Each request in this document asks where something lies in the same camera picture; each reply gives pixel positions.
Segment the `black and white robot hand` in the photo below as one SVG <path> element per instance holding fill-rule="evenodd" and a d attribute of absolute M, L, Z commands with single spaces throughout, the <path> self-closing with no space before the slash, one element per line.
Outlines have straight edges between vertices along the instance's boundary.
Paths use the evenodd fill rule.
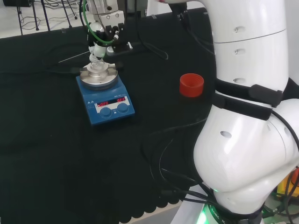
<path fill-rule="evenodd" d="M 125 16 L 121 10 L 107 14 L 95 14 L 95 22 L 90 23 L 89 50 L 94 58 L 100 60 L 105 55 L 114 56 L 128 53 L 133 49 L 127 40 Z"/>

